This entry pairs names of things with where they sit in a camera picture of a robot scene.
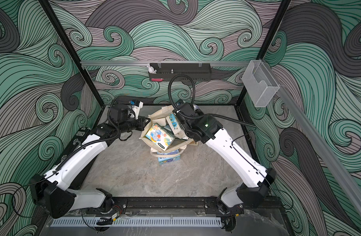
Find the floral canvas tote bag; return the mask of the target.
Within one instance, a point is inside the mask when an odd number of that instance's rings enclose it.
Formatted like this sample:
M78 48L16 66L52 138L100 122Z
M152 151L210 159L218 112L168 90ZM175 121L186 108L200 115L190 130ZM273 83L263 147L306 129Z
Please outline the floral canvas tote bag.
M175 116L172 115L173 109L171 105L165 106L146 116L150 121L145 125L140 140L151 148L150 154L154 157L178 151L170 155L175 157L182 154L188 146L198 145L193 139L185 137Z

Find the light blue tissue pack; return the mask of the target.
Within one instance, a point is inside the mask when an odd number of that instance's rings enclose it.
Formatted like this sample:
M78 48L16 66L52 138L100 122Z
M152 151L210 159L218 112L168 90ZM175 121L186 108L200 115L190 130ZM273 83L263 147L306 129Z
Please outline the light blue tissue pack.
M179 160L181 156L179 150L166 153L157 152L157 155L160 155L160 157L158 157L158 162L160 165Z

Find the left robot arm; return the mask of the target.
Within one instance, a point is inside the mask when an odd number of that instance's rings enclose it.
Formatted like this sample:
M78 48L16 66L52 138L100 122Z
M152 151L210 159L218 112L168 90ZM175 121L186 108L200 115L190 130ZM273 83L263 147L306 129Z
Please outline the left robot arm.
M34 204L54 219L77 209L94 208L100 214L110 213L114 205L112 194L101 188L74 190L71 189L71 184L101 152L119 139L122 133L143 131L149 122L149 118L140 116L138 119L128 119L118 124L113 121L99 124L81 146L58 165L44 176L36 174L31 178L30 191Z

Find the green white tissue pack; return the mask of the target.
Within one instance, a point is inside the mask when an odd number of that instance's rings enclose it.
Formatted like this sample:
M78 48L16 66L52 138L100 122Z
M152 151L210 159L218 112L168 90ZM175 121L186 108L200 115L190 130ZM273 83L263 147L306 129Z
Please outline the green white tissue pack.
M179 138L184 139L186 137L185 131L181 128L181 125L174 114L170 114L166 117L166 121L171 128L173 134Z

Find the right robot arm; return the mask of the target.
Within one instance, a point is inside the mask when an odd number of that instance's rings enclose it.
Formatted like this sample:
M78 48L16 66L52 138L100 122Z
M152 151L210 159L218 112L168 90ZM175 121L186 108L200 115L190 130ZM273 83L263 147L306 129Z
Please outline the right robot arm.
M268 195L276 171L262 166L245 152L218 121L219 115L205 114L198 106L182 100L175 104L172 113L187 137L217 152L242 180L238 186L220 193L217 198L219 210L230 213L236 208L258 207Z

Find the blue cartoon tissue pack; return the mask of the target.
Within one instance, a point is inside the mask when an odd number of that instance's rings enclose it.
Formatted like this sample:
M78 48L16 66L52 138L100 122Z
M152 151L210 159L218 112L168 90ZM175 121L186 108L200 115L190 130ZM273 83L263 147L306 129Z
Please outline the blue cartoon tissue pack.
M162 150L167 150L175 140L175 136L171 132L158 124L153 124L145 137Z

